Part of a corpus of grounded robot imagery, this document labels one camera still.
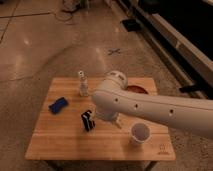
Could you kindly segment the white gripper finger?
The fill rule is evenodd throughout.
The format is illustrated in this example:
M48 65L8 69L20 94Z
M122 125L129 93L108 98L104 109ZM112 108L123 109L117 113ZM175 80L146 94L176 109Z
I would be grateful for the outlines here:
M117 128L122 129L122 124L121 124L121 122L120 122L119 120L114 121L114 125L115 125Z

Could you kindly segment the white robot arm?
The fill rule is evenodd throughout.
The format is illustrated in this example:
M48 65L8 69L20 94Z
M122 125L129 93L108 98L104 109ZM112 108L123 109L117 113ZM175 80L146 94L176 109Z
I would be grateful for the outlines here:
M135 93L127 85L123 72L107 73L91 95L99 118L123 113L213 140L213 100Z

